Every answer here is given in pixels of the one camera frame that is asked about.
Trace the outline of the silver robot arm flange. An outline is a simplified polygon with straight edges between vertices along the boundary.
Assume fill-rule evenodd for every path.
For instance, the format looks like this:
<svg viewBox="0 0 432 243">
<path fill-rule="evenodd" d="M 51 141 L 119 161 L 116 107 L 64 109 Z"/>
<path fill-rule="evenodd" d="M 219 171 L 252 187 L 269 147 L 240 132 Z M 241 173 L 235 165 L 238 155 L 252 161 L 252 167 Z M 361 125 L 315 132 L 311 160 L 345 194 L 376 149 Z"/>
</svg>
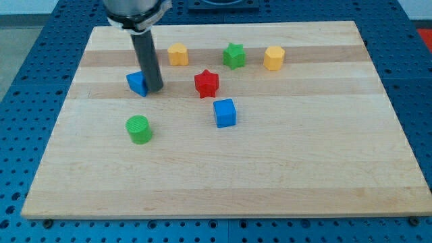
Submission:
<svg viewBox="0 0 432 243">
<path fill-rule="evenodd" d="M 172 8 L 172 0 L 103 0 L 103 5 L 113 27 L 141 35 Z"/>
</svg>

